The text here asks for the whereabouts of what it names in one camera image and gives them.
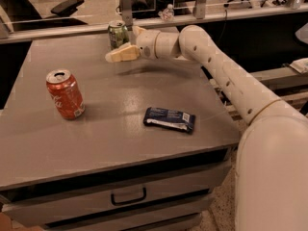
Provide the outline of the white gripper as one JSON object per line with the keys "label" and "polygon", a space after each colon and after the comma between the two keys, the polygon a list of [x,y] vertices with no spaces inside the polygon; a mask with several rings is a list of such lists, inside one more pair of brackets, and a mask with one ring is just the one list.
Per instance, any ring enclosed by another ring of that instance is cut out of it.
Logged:
{"label": "white gripper", "polygon": [[107,53],[105,60],[108,63],[134,61],[140,56],[140,53],[144,58],[156,59],[156,39],[160,32],[158,30],[145,30],[140,26],[133,26],[132,31],[137,37],[137,45],[127,42]]}

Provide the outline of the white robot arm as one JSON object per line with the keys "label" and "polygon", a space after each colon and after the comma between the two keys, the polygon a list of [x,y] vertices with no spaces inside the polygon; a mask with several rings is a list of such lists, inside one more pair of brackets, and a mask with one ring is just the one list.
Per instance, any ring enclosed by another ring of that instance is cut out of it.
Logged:
{"label": "white robot arm", "polygon": [[308,231],[308,118],[225,55],[201,27],[167,34],[135,26],[136,43],[110,63],[174,58],[201,63],[248,124],[237,152],[236,231]]}

